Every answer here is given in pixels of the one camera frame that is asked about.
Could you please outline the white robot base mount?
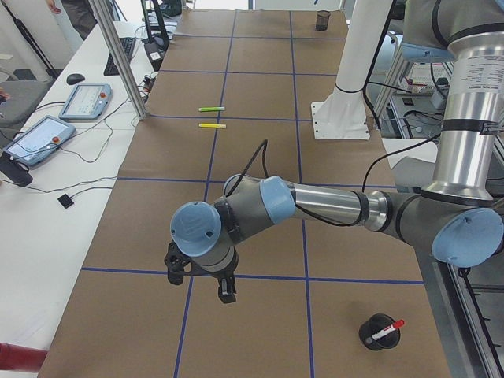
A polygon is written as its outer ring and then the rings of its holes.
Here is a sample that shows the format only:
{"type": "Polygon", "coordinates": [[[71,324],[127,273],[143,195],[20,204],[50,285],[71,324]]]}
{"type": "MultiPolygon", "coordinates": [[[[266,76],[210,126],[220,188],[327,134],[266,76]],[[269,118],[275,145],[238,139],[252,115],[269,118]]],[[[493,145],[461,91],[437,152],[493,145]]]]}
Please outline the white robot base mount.
{"type": "Polygon", "coordinates": [[[363,94],[392,7],[392,0],[355,2],[334,90],[324,102],[311,104],[316,139],[370,138],[363,94]]]}

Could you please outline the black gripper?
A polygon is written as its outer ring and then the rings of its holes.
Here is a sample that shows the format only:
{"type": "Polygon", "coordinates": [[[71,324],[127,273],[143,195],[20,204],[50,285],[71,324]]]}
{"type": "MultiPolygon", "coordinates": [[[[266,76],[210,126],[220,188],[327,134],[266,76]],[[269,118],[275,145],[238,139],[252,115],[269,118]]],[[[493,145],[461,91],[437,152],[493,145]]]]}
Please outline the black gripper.
{"type": "Polygon", "coordinates": [[[195,276],[211,276],[216,278],[219,283],[218,297],[223,303],[236,302],[235,289],[235,270],[239,264],[239,256],[233,255],[229,263],[225,263],[222,269],[216,272],[210,272],[208,269],[198,265],[194,260],[191,261],[191,273],[195,276]]]}

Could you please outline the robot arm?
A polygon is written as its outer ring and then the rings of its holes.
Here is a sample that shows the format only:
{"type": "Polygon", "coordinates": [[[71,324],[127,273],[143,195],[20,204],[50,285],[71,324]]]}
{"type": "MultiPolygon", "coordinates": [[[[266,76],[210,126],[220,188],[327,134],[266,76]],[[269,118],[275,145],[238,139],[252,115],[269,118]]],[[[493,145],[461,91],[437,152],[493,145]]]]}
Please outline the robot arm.
{"type": "Polygon", "coordinates": [[[411,61],[452,61],[432,182],[417,195],[342,191],[241,173],[213,204],[173,215],[165,257],[169,282],[210,275],[235,301],[236,246],[290,217],[382,232],[441,262],[470,268],[502,244],[503,221],[486,190],[503,109],[503,4],[409,1],[402,48],[411,61]]]}

